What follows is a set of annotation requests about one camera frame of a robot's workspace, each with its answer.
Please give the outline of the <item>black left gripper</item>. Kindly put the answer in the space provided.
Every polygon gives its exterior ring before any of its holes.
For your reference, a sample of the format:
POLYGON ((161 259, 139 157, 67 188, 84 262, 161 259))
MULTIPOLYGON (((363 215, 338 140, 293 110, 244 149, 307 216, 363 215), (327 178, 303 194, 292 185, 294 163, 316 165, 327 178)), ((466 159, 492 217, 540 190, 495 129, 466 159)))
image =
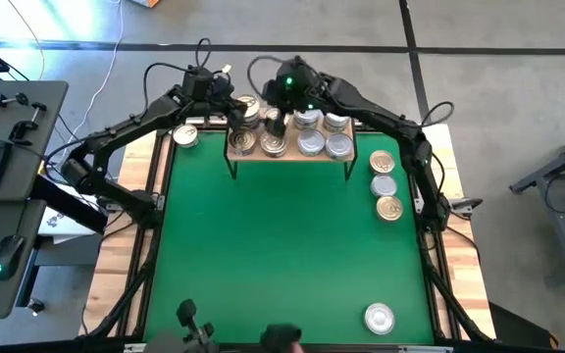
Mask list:
POLYGON ((188 113, 228 113, 232 130, 242 128, 246 106, 232 97, 234 86, 229 74, 205 68, 190 68, 183 76, 182 92, 188 113))

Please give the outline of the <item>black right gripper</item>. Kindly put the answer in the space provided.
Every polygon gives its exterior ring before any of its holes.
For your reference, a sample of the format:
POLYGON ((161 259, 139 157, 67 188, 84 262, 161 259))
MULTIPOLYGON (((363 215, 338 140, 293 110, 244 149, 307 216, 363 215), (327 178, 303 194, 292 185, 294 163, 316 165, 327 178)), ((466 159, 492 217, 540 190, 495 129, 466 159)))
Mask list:
POLYGON ((324 75, 312 68, 301 57, 272 58, 279 64, 274 78, 263 85, 262 98, 282 112, 267 112, 267 133, 284 137, 286 113, 291 111, 329 109, 328 86, 324 75))

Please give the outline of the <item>Bumble Bee tuna can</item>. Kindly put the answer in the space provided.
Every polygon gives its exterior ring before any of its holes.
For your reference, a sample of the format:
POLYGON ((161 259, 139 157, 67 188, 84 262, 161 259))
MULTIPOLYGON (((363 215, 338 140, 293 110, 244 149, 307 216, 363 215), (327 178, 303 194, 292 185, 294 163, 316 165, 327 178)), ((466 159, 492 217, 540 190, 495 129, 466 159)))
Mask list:
POLYGON ((333 160, 345 160, 353 153, 353 141, 345 133, 333 133, 326 139, 327 155, 333 160))
POLYGON ((297 137, 298 151, 307 157, 319 155, 326 145, 326 139, 323 134, 314 129, 307 128, 301 130, 297 137))
POLYGON ((293 114, 293 124, 298 129, 316 128, 323 116, 320 110, 295 111, 293 114))
POLYGON ((370 183, 371 192, 377 197, 394 196, 397 183, 390 175, 375 175, 370 183))
POLYGON ((344 131, 349 123, 349 117, 338 116, 333 113, 326 113, 323 119, 323 127, 330 132, 344 131))
POLYGON ((394 328, 395 316, 386 304, 373 303, 364 313, 364 323, 372 333, 386 335, 394 328))

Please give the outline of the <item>green table mat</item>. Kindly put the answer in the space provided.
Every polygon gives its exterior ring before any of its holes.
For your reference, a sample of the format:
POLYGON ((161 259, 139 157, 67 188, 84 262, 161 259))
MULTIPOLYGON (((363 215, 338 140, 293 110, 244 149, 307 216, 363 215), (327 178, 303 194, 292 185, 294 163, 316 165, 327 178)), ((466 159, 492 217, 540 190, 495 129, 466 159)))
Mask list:
POLYGON ((370 155, 396 152, 383 134, 357 137, 349 179, 337 163, 241 163, 228 170, 220 132, 176 153, 145 335, 179 327, 179 304, 217 340, 253 343, 267 325, 291 323, 311 343, 432 341, 427 291, 406 174, 394 172, 403 215, 379 219, 370 155), (386 304, 386 335, 364 313, 386 304))

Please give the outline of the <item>black desk support beam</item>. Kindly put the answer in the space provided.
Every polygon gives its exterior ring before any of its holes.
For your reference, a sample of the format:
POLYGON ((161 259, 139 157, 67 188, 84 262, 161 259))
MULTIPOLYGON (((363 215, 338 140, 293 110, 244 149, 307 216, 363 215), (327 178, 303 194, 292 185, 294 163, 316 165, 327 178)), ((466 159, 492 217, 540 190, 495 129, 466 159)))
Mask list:
POLYGON ((101 211, 84 204, 44 176, 37 176, 34 179, 29 198, 45 201, 53 210, 99 233, 104 232, 108 222, 108 218, 101 211))

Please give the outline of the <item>white printed box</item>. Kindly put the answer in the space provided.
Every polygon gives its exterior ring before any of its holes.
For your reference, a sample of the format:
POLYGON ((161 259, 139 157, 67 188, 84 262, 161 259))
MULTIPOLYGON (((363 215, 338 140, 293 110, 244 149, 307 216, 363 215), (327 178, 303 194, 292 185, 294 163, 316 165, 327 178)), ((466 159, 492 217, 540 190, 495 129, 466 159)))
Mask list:
POLYGON ((95 235, 96 232, 46 207, 37 234, 42 237, 51 238, 54 244, 60 244, 79 237, 95 235))

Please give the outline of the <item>black handheld device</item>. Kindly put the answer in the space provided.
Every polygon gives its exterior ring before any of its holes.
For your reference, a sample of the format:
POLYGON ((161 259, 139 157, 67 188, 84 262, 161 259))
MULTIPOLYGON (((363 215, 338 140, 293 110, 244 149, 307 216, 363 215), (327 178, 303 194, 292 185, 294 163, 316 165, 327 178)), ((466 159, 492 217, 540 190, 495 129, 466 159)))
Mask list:
POLYGON ((220 346, 213 340, 215 329, 211 323, 199 327, 195 321, 197 309, 192 299, 182 301, 176 315, 180 325, 188 329, 181 340, 181 353, 220 353, 220 346))

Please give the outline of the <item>dark grey side desk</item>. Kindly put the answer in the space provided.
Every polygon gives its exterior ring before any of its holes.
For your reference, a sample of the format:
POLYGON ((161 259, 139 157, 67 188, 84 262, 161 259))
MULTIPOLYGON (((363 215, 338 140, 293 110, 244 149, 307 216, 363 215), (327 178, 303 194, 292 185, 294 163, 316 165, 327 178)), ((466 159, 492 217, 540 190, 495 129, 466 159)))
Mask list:
POLYGON ((29 103, 26 106, 11 103, 6 108, 0 108, 0 140, 9 139, 15 123, 33 118, 31 103, 39 102, 46 106, 46 111, 36 118, 38 129, 26 135, 31 144, 26 149, 11 149, 0 179, 0 241, 9 235, 18 235, 25 240, 18 269, 10 278, 0 280, 0 319, 8 317, 14 307, 24 266, 46 207, 45 201, 32 200, 29 195, 68 88, 69 85, 61 80, 0 80, 1 94, 12 98, 23 93, 29 103))

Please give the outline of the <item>person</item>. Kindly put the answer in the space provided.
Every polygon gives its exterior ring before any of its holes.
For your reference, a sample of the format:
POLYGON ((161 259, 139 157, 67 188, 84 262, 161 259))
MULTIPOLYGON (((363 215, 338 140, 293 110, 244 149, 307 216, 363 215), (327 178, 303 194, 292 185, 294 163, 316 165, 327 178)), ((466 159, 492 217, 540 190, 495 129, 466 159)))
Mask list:
POLYGON ((266 353, 304 353, 301 337, 302 330, 293 324, 271 324, 261 333, 259 343, 266 353))

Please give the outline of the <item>black computer mouse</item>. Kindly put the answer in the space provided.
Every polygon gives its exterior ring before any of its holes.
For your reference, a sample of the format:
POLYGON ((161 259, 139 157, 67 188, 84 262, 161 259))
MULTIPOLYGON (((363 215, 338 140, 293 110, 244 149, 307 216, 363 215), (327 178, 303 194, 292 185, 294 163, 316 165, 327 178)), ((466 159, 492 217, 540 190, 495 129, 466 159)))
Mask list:
POLYGON ((0 241, 0 280, 8 280, 15 274, 24 246, 25 239, 16 234, 0 241))

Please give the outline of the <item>small wooden shelf black frame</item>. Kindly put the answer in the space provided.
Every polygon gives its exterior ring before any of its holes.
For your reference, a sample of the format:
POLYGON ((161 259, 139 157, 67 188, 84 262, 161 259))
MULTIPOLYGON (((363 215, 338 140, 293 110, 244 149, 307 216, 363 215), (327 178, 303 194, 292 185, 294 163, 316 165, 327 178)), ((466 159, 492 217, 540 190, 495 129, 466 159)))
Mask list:
MULTIPOLYGON (((263 153, 263 150, 261 149, 261 146, 260 146, 260 136, 264 131, 266 131, 265 130, 265 121, 261 118, 261 114, 264 112, 264 110, 266 108, 269 108, 269 106, 265 106, 264 103, 260 103, 260 119, 255 123, 255 128, 251 128, 251 127, 247 127, 247 126, 243 126, 241 128, 241 129, 253 130, 257 135, 255 149, 254 149, 254 151, 251 155, 240 157, 240 156, 234 155, 230 151, 230 149, 228 147, 228 137, 229 137, 229 134, 232 131, 232 129, 227 124, 225 158, 227 160, 227 165, 230 169, 231 177, 233 179, 236 179, 236 177, 237 177, 238 163, 239 162, 341 162, 341 163, 344 164, 345 178, 349 179, 349 176, 351 175, 352 168, 354 167, 354 164, 355 164, 355 161, 356 161, 356 158, 357 158, 354 121, 350 120, 350 123, 348 124, 346 129, 344 131, 341 131, 341 133, 345 133, 345 134, 347 134, 348 136, 351 137, 351 139, 353 141, 353 153, 348 158, 346 158, 345 160, 333 160, 327 155, 325 150, 323 150, 319 155, 314 156, 314 157, 303 156, 298 151, 297 137, 298 137, 298 134, 300 133, 301 130, 296 128, 295 125, 293 124, 293 114, 289 114, 289 115, 291 115, 291 118, 290 118, 288 124, 286 125, 286 133, 285 133, 285 136, 284 136, 284 138, 286 138, 287 142, 288 142, 286 152, 280 158, 270 158, 263 153)), ((320 131, 323 134, 324 137, 328 137, 333 133, 337 133, 337 132, 330 132, 330 131, 326 130, 323 127, 323 119, 324 118, 321 118, 320 121, 318 122, 316 130, 320 131)))

